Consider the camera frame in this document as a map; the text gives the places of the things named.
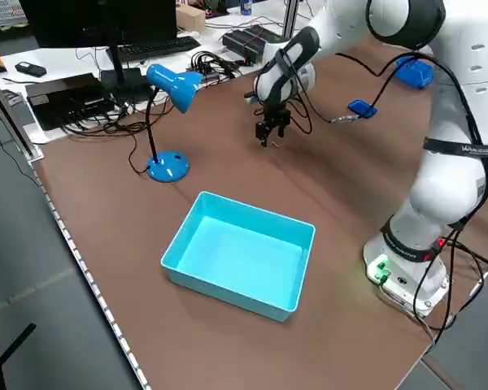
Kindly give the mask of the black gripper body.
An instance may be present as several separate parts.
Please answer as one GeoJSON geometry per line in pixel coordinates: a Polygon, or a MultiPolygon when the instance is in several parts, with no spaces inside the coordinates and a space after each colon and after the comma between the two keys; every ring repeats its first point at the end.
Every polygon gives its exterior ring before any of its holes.
{"type": "Polygon", "coordinates": [[[265,103],[263,105],[263,117],[266,123],[289,123],[291,112],[285,102],[265,103]]]}

